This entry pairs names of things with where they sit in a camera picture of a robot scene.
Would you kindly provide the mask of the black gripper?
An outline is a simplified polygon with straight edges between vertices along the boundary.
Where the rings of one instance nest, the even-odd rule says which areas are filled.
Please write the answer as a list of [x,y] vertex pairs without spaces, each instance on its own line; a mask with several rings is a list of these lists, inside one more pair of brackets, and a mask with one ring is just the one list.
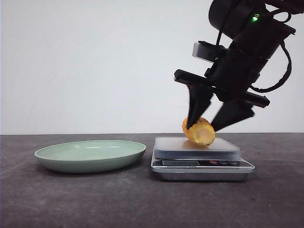
[[243,52],[227,48],[227,52],[216,59],[204,76],[176,70],[174,80],[185,84],[190,95],[187,129],[197,123],[211,104],[213,95],[224,102],[211,123],[214,131],[253,117],[253,105],[268,106],[270,101],[265,96],[247,91],[266,62],[265,59],[251,59]]

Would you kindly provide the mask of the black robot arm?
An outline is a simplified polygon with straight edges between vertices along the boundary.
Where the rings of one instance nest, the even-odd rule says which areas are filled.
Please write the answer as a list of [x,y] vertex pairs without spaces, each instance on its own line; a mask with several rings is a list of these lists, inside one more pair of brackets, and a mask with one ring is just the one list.
[[253,84],[268,60],[277,50],[285,48],[285,39],[295,33],[286,20],[274,15],[302,14],[301,0],[215,0],[209,9],[209,22],[232,39],[229,47],[199,41],[193,56],[212,63],[204,76],[176,70],[175,81],[185,84],[190,94],[186,128],[190,129],[210,105],[212,96],[223,103],[211,125],[215,131],[254,115],[253,106],[266,107],[265,93],[281,87],[289,78],[292,65],[287,65],[283,77],[269,88]]

